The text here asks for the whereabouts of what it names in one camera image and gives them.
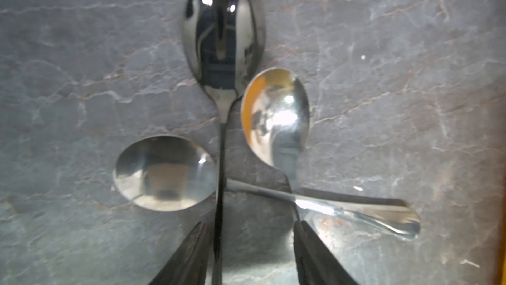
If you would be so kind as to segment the plain silver spoon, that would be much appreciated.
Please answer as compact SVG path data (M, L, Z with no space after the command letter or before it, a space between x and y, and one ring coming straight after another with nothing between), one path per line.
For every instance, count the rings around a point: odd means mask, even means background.
M216 191L217 165L199 144L180 136L154 136L127 147L117 158L113 181L139 207L159 212L193 207ZM414 240L420 217L404 206L334 201L272 190L227 179L225 187L292 203L324 215L366 223L385 234Z

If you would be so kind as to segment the yellow storage box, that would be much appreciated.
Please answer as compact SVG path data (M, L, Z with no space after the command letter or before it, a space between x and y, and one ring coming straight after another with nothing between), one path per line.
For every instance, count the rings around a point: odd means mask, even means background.
M501 226L500 226L500 243L498 250L498 273L495 278L495 284L505 284L505 208L503 208Z

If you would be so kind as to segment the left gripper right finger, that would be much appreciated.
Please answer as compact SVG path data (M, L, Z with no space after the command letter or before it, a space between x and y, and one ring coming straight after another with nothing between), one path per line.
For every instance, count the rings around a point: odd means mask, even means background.
M296 221L293 233L299 284L358 284L306 221Z

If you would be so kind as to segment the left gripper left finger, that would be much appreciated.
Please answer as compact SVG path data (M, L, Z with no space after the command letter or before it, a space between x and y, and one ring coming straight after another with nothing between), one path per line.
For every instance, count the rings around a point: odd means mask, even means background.
M149 285L205 284L212 234L212 223L199 222Z

